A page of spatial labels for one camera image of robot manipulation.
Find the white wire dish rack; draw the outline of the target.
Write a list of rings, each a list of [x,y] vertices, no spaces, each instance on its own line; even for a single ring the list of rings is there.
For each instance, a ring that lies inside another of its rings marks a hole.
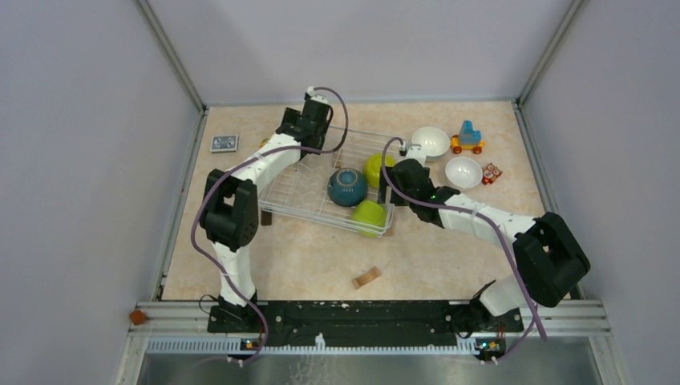
[[[381,153],[392,137],[392,134],[350,129],[339,149],[342,152],[342,168],[361,171],[366,159]],[[284,169],[258,194],[260,208],[274,214],[358,233],[351,220],[354,208],[336,205],[326,193],[328,180],[337,171],[333,168],[334,154],[308,155]],[[366,198],[378,203],[378,189],[369,187]],[[380,205],[387,210],[386,232],[392,226],[395,207],[390,203]]]

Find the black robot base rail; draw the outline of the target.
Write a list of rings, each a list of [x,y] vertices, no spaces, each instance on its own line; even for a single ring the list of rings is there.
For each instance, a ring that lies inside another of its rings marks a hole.
[[[518,309],[494,317],[478,302],[448,300],[267,301],[212,306],[207,330],[255,334],[266,347],[448,347],[478,333],[524,330]]]

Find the white bowl with blue rim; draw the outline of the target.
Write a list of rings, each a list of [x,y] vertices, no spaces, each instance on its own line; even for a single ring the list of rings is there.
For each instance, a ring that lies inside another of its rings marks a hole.
[[[411,142],[420,145],[429,160],[438,159],[450,149],[450,137],[440,128],[426,126],[411,134]]]

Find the round lime green bowl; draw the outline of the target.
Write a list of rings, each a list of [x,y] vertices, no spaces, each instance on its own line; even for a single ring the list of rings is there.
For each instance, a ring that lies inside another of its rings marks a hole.
[[[364,162],[362,174],[366,178],[368,185],[372,188],[379,187],[382,162],[383,155],[381,153],[375,153],[369,156]]]

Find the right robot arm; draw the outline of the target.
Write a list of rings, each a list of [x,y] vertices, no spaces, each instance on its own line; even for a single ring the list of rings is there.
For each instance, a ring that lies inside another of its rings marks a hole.
[[[522,305],[555,307],[590,271],[585,252],[558,214],[523,216],[474,201],[458,189],[434,186],[415,148],[401,150],[393,166],[380,156],[380,188],[395,205],[407,206],[422,222],[468,233],[500,247],[511,275],[486,285],[472,299],[472,324],[492,330],[503,314]]]

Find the white ceramic bowl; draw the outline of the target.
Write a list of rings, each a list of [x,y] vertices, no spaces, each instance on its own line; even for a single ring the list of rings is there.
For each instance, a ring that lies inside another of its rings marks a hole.
[[[449,184],[462,190],[478,186],[483,178],[481,166],[464,156],[451,158],[445,165],[444,173]]]

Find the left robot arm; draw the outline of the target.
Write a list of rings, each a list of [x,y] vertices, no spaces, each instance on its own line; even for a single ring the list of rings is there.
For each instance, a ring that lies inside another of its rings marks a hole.
[[[256,293],[250,273],[249,244],[259,226],[259,196],[286,168],[308,154],[324,154],[326,133],[334,116],[319,87],[309,87],[301,110],[286,108],[279,127],[268,141],[241,164],[223,172],[212,170],[191,234],[198,229],[212,245],[209,253],[192,238],[192,246],[207,257],[221,275],[220,300],[230,304],[227,322],[247,331],[257,321],[248,304]]]

